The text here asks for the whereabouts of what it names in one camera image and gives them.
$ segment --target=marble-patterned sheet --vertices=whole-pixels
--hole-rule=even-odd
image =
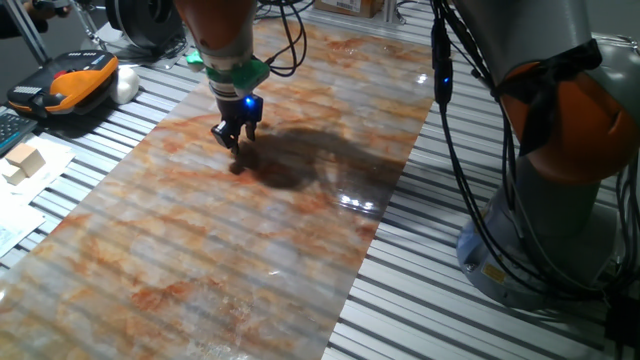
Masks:
[[[432,85],[426,47],[308,33],[238,158],[203,82],[0,279],[1,359],[321,357]]]

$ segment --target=yellow label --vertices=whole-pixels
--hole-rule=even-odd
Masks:
[[[486,263],[484,268],[482,268],[482,273],[487,275],[491,280],[497,282],[498,284],[504,284],[504,279],[507,277],[507,274],[498,269],[497,267]]]

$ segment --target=metal pole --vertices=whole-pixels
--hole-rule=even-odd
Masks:
[[[51,61],[51,57],[47,53],[47,49],[44,46],[44,42],[42,41],[42,37],[38,33],[36,26],[29,18],[26,10],[22,6],[22,2],[20,0],[2,0],[9,11],[9,15],[13,19],[13,23],[16,25],[24,41],[27,43],[29,50],[38,61],[40,66]]]
[[[91,14],[89,14],[89,7],[86,5],[78,4],[77,1],[72,0],[71,6],[76,10],[78,16],[80,17],[80,22],[84,27],[84,31],[91,40],[96,45],[100,46],[100,48],[104,51],[107,51],[107,46],[98,36],[98,27],[96,26]]]

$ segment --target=cardboard box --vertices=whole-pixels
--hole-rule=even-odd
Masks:
[[[384,0],[316,0],[318,10],[371,18],[382,9]]]

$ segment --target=keyboard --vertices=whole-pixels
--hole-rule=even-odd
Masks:
[[[0,156],[6,154],[38,125],[37,121],[9,113],[0,114]]]

